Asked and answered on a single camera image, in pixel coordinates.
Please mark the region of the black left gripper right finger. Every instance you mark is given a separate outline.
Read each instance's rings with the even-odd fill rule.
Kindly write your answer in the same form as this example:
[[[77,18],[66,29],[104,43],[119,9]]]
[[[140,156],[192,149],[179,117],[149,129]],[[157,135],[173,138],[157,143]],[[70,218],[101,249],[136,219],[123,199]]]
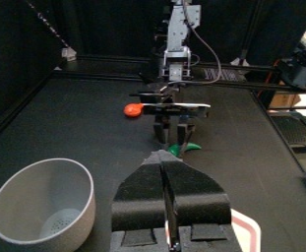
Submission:
[[[227,194],[215,180],[160,152],[169,252],[242,252]]]

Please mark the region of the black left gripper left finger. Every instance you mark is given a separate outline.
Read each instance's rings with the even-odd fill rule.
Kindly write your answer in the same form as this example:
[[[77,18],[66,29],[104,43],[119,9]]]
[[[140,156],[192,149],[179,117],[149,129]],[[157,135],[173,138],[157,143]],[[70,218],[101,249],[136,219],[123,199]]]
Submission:
[[[116,189],[109,252],[167,252],[160,164],[152,152]]]

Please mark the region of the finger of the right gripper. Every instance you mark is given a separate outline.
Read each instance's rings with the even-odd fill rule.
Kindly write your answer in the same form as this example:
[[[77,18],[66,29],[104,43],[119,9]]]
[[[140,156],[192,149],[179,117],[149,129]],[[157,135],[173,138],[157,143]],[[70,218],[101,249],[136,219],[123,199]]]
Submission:
[[[164,123],[153,124],[153,132],[160,144],[167,144],[168,142],[168,125]]]
[[[193,132],[192,124],[177,125],[177,149],[179,155],[181,156],[188,149],[191,134]]]

